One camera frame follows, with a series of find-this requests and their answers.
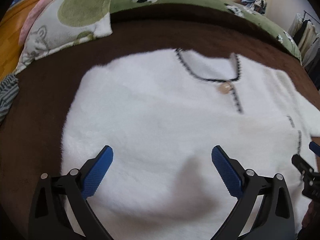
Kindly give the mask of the white green fleece pillow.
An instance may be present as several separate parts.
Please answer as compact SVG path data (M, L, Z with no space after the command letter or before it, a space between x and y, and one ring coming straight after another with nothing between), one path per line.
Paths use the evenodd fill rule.
M111 35L110 9L111 0L52 0L22 40L13 73L62 49Z

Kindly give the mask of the pink pillow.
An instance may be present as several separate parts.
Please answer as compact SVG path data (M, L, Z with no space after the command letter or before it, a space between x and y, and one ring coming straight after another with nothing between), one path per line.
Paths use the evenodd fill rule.
M20 36L18 40L18 45L22 46L27 38L27 35L33 26L35 20L39 17L40 13L43 12L45 7L51 2L52 0L39 0L38 3L31 9L25 22L21 28Z

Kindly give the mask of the wooden headboard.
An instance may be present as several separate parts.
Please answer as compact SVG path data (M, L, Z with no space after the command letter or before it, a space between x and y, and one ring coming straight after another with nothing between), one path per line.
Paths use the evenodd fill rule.
M10 8L1 20L0 75L3 79L13 72L23 46L18 44L20 31L29 14L39 0L22 0Z

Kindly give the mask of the pile of blue clothes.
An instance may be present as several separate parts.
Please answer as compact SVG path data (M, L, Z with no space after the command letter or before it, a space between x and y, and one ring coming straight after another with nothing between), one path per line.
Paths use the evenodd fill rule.
M266 12L267 2L265 0L240 0L241 4L252 11L264 15Z

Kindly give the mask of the grey striped garment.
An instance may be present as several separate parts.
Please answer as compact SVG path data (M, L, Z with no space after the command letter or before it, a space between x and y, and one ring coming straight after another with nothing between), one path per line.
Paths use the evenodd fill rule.
M7 116L14 98L19 93L18 78L10 73L1 81L0 93L0 121Z

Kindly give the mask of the white fluffy cardigan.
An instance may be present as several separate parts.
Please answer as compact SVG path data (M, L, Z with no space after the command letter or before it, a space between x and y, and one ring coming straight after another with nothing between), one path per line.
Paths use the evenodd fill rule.
M157 50L85 73L63 128L61 172L111 146L88 201L115 239L210 239L236 202L211 161L220 145L244 168L284 176L299 231L309 200L291 157L315 165L318 136L319 110L284 71L238 54Z

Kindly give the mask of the clothes rack with garments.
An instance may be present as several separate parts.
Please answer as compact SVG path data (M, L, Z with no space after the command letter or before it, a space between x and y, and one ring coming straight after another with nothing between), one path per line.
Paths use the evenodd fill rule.
M298 48L303 69L319 91L319 20L304 10L296 14L286 33Z

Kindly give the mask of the green panda print blanket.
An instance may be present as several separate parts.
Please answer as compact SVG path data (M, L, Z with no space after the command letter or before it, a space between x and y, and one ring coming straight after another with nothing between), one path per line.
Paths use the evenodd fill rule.
M243 20L249 27L257 27L267 33L272 41L276 42L280 48L289 54L302 60L298 46L292 37L279 25L272 22L265 16L244 7L243 5L228 0L111 0L110 12L116 13L124 10L130 10L138 7L145 7L160 4L182 4L186 6L199 6L201 8L213 9L219 12L225 12L235 18Z

